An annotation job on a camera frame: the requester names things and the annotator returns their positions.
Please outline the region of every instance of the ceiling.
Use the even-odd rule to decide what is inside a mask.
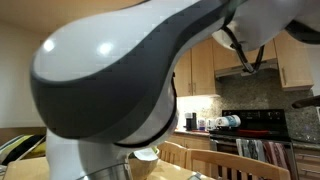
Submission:
[[[143,0],[1,0],[0,21],[51,34],[76,19],[113,11]]]

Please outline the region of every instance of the cabinet handle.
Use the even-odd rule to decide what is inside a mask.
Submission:
[[[284,85],[287,85],[286,70],[284,69],[284,67],[281,70],[282,70]]]
[[[191,91],[191,83],[188,83],[188,93],[191,95],[192,91]]]
[[[319,172],[319,171],[312,171],[312,170],[309,170],[309,169],[301,169],[301,171],[304,171],[305,173],[320,174],[320,172]]]
[[[304,157],[311,157],[311,158],[317,158],[320,159],[320,156],[315,156],[315,155],[309,155],[309,154],[297,154],[298,156],[302,156],[302,158]]]
[[[196,92],[197,92],[197,83],[193,83],[193,86],[192,86],[192,89],[193,89],[193,93],[194,93],[194,95],[196,94]]]

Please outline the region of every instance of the granite countertop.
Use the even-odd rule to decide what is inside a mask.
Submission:
[[[186,131],[184,129],[178,129],[178,130],[175,130],[174,132],[178,133],[178,134],[188,134],[188,135],[203,136],[203,137],[209,137],[209,135],[210,135],[210,133],[207,131],[193,132],[193,131]]]
[[[313,143],[305,143],[292,140],[293,148],[312,150],[312,151],[320,151],[320,144]]]

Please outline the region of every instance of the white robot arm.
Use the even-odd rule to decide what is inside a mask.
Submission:
[[[33,97],[48,127],[51,179],[131,179],[127,153],[157,145],[175,129],[172,76],[185,50],[227,24],[244,50],[259,48],[306,6],[151,0],[57,30],[31,66]]]

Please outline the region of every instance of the coffee maker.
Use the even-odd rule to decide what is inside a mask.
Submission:
[[[186,130],[197,130],[197,113],[185,113]]]

